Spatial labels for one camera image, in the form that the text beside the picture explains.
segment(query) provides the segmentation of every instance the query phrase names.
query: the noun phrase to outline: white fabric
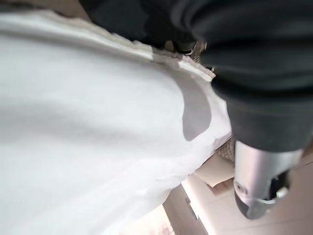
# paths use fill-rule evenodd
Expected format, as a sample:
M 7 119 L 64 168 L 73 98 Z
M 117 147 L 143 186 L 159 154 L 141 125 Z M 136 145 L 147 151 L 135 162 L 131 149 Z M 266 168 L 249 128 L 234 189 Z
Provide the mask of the white fabric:
M 213 74 L 83 21 L 0 14 L 0 52 L 1 235 L 115 234 L 230 131 Z

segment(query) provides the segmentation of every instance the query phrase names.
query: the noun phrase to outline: white cloth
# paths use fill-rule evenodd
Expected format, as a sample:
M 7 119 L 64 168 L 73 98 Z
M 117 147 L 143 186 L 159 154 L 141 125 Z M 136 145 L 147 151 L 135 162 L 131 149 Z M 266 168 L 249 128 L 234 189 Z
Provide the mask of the white cloth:
M 115 234 L 230 132 L 212 73 L 81 20 L 0 14 L 0 53 L 1 235 Z

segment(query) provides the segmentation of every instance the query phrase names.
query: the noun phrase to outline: black sleeve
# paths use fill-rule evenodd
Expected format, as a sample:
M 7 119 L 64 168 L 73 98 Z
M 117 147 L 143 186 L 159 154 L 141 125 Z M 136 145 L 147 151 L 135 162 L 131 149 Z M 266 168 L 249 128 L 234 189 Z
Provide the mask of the black sleeve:
M 313 130 L 313 1 L 173 0 L 171 20 L 207 41 L 201 61 L 233 135 L 266 151 L 305 147 Z

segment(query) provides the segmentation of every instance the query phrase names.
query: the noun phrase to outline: dark object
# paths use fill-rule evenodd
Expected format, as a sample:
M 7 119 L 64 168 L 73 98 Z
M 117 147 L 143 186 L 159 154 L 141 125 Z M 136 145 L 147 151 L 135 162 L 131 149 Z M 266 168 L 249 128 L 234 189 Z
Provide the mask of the dark object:
M 257 219 L 285 196 L 313 132 L 313 2 L 174 0 L 171 19 L 208 42 L 236 142 L 237 205 Z
M 169 40 L 189 48 L 196 42 L 190 32 L 173 25 L 167 0 L 80 0 L 80 3 L 93 23 L 131 41 L 156 48 L 163 48 Z

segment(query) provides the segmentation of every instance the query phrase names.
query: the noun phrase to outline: silver metal part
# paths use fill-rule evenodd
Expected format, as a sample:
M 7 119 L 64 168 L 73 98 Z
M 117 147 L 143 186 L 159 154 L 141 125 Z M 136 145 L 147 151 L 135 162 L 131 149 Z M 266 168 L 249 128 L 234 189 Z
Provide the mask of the silver metal part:
M 298 165 L 302 152 L 266 152 L 236 142 L 234 187 L 244 216 L 262 217 L 288 193 L 290 170 Z

